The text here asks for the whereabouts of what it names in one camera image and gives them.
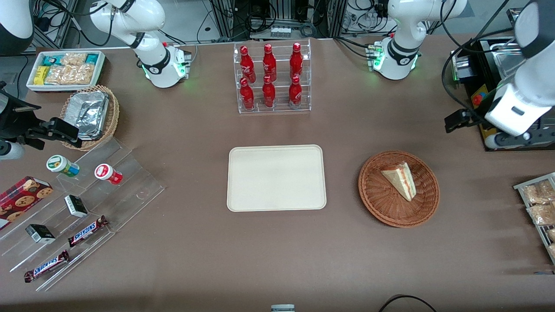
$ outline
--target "coca-cola bottle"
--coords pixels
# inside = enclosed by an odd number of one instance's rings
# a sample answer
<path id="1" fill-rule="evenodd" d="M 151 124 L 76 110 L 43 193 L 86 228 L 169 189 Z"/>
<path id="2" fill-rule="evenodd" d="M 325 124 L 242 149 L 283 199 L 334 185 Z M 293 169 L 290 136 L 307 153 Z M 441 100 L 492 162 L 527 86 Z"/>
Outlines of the coca-cola bottle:
<path id="1" fill-rule="evenodd" d="M 301 44 L 295 42 L 293 44 L 293 54 L 291 54 L 291 58 L 289 59 L 289 67 L 291 68 L 290 76 L 291 79 L 295 75 L 301 76 L 302 73 L 302 55 L 301 55 Z"/>
<path id="2" fill-rule="evenodd" d="M 245 77 L 241 77 L 239 80 L 241 83 L 241 89 L 239 89 L 239 93 L 241 94 L 241 102 L 246 110 L 253 110 L 254 109 L 254 93 L 253 89 L 249 86 L 249 82 L 246 80 Z"/>
<path id="3" fill-rule="evenodd" d="M 299 75 L 294 75 L 293 79 L 291 79 L 291 86 L 289 87 L 289 106 L 293 109 L 297 109 L 301 106 L 302 87 L 299 84 L 300 80 Z"/>
<path id="4" fill-rule="evenodd" d="M 262 87 L 262 92 L 264 93 L 264 105 L 268 108 L 275 106 L 276 99 L 276 88 L 272 83 L 270 75 L 264 76 L 264 86 Z"/>
<path id="5" fill-rule="evenodd" d="M 276 57 L 272 53 L 272 45 L 264 45 L 264 59 L 262 60 L 264 65 L 264 75 L 269 75 L 272 82 L 276 81 L 278 78 L 278 69 L 276 66 Z"/>
<path id="6" fill-rule="evenodd" d="M 239 51 L 241 52 L 241 71 L 243 72 L 243 77 L 249 83 L 254 83 L 256 81 L 256 74 L 254 73 L 254 62 L 249 55 L 249 49 L 246 46 L 241 46 Z"/>

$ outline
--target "white tray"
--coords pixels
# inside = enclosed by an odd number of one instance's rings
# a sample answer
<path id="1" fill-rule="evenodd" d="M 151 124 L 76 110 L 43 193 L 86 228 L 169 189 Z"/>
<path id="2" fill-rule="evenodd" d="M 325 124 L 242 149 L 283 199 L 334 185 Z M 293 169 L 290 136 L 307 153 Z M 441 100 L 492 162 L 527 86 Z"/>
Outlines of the white tray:
<path id="1" fill-rule="evenodd" d="M 94 65 L 94 72 L 93 76 L 90 80 L 89 84 L 65 84 L 65 85 L 52 85 L 52 84 L 44 84 L 38 85 L 33 84 L 33 80 L 35 74 L 37 73 L 37 68 L 42 64 L 45 56 L 56 56 L 61 54 L 66 54 L 67 52 L 74 52 L 74 53 L 87 53 L 87 54 L 98 54 L 98 59 L 96 64 Z M 33 65 L 33 69 L 31 70 L 31 74 L 27 79 L 27 88 L 29 90 L 35 91 L 37 93 L 40 92 L 70 92 L 81 90 L 87 87 L 93 87 L 97 85 L 98 78 L 100 78 L 100 73 L 102 72 L 102 66 L 104 64 L 104 59 L 106 56 L 100 50 L 75 50 L 75 51 L 47 51 L 47 52 L 40 52 L 37 55 L 37 59 Z"/>
<path id="2" fill-rule="evenodd" d="M 322 209 L 324 159 L 318 145 L 236 147 L 229 152 L 232 212 Z"/>

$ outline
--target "wicker basket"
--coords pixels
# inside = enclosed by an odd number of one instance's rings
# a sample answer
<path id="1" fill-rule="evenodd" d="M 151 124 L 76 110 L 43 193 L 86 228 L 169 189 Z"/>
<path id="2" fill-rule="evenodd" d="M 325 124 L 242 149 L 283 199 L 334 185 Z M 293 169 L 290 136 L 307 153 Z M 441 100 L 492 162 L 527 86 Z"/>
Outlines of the wicker basket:
<path id="1" fill-rule="evenodd" d="M 409 202 L 381 174 L 380 169 L 407 162 L 416 186 Z M 372 156 L 359 175 L 359 193 L 364 205 L 380 221 L 398 228 L 411 228 L 428 221 L 440 202 L 436 176 L 418 157 L 400 150 Z"/>
<path id="2" fill-rule="evenodd" d="M 106 139 L 111 138 L 115 132 L 116 127 L 118 126 L 118 117 L 119 117 L 118 99 L 115 98 L 114 93 L 112 93 L 110 89 L 106 88 L 103 85 L 95 85 L 94 87 L 79 90 L 75 94 L 82 93 L 82 92 L 92 92 L 92 91 L 106 92 L 110 96 L 110 101 L 108 103 L 108 111 L 106 112 L 106 121 L 104 122 L 104 129 L 103 129 L 102 136 L 100 137 L 100 139 L 96 141 L 83 141 L 83 144 L 81 145 L 80 148 L 76 148 L 68 143 L 62 142 L 62 144 L 64 144 L 64 146 L 67 148 L 78 149 L 78 150 L 87 152 L 93 149 L 93 147 L 95 147 L 96 145 L 105 141 Z M 67 99 L 64 107 L 62 108 L 62 112 L 60 114 L 60 118 L 62 119 L 65 117 L 65 110 L 68 108 L 68 103 L 69 103 L 69 98 Z"/>

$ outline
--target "sandwich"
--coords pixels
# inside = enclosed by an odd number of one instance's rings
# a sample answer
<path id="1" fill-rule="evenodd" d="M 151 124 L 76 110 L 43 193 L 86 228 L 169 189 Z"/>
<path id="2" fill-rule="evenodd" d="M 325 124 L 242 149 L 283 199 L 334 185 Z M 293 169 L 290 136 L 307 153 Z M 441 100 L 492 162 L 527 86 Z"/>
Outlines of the sandwich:
<path id="1" fill-rule="evenodd" d="M 416 196 L 415 182 L 406 162 L 383 168 L 381 173 L 409 202 Z"/>

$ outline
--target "brown table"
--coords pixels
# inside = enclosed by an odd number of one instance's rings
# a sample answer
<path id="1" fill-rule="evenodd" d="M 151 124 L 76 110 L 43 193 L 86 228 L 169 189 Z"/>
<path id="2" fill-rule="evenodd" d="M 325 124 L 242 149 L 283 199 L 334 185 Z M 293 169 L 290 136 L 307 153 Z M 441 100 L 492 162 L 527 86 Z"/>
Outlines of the brown table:
<path id="1" fill-rule="evenodd" d="M 555 152 L 486 153 L 477 129 L 445 133 L 443 118 L 458 109 L 441 87 L 447 37 L 429 36 L 402 81 L 368 72 L 332 40 L 311 42 L 312 112 L 280 116 L 239 116 L 232 44 L 202 46 L 191 78 L 169 89 L 144 78 L 130 49 L 105 50 L 103 84 L 121 105 L 116 137 L 167 189 L 46 293 L 0 261 L 0 310 L 377 311 L 412 294 L 438 311 L 552 311 L 555 280 L 531 274 L 549 259 L 512 186 L 554 171 Z M 27 101 L 49 118 L 67 96 Z M 229 211 L 229 150 L 283 144 L 322 147 L 327 206 Z M 437 176 L 440 206 L 420 227 L 382 224 L 359 198 L 362 164 L 388 149 Z M 80 156 L 58 142 L 26 150 L 0 163 L 0 189 L 26 174 L 53 179 L 44 164 L 54 153 Z"/>

